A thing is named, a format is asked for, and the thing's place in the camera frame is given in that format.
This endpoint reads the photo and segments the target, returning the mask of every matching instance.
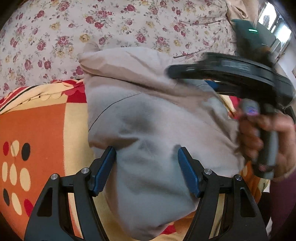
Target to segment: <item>polka dot pattern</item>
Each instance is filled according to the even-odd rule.
[[[4,202],[6,203],[6,205],[9,206],[9,204],[10,204],[9,195],[8,195],[8,192],[5,188],[3,189],[3,198],[4,198]]]
[[[8,164],[7,162],[3,162],[2,164],[2,180],[6,182],[8,176]]]
[[[11,184],[15,186],[17,183],[17,169],[14,164],[12,164],[10,167],[9,178],[10,178]]]
[[[9,151],[9,144],[8,142],[6,141],[3,145],[3,154],[4,156],[7,156],[8,155],[8,151]]]
[[[13,157],[16,157],[20,150],[20,143],[15,140],[10,146],[10,152]]]
[[[24,207],[25,207],[26,214],[28,215],[28,217],[30,217],[34,208],[33,204],[28,199],[25,199]]]
[[[20,201],[15,193],[11,194],[11,202],[16,213],[18,215],[22,215],[22,206],[20,205]]]
[[[25,143],[22,147],[22,159],[24,161],[28,160],[30,157],[31,147],[29,143]]]
[[[23,168],[20,171],[20,185],[24,189],[24,191],[29,191],[31,187],[31,179],[29,171],[26,168]]]

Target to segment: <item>metal screw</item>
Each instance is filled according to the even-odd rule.
[[[57,179],[57,177],[58,177],[58,174],[52,174],[51,176],[50,176],[50,179],[52,179],[52,180],[56,180]]]
[[[242,180],[242,176],[237,174],[237,175],[235,175],[235,179],[238,180],[238,181],[241,181]]]
[[[211,169],[208,169],[208,168],[204,169],[204,172],[207,175],[211,175],[213,173],[213,171]]]
[[[87,167],[82,168],[82,169],[81,169],[81,172],[82,172],[83,174],[86,174],[86,173],[89,172],[89,169],[88,169]]]

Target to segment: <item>blue gripper pad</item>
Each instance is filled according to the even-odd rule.
[[[189,191],[197,198],[200,197],[201,192],[198,188],[198,177],[192,169],[182,148],[179,148],[178,150],[178,161]]]
[[[113,163],[115,161],[116,151],[113,147],[109,150],[106,158],[95,176],[95,186],[93,192],[98,195],[103,191],[105,184],[107,182],[108,176],[112,169]]]

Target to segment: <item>white floral fabric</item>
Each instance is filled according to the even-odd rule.
[[[232,54],[224,0],[29,0],[0,31],[0,97],[20,86],[81,79],[77,54],[148,47],[180,62],[204,52]]]

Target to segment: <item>window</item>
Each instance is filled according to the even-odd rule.
[[[261,17],[259,18],[259,23],[261,23],[268,30],[270,30],[276,18],[277,18],[277,14],[274,6],[270,3],[267,3],[266,7],[263,9],[261,13]]]
[[[271,3],[264,3],[264,7],[259,14],[259,23],[270,30],[281,42],[281,52],[283,52],[290,41],[292,32],[280,13]]]

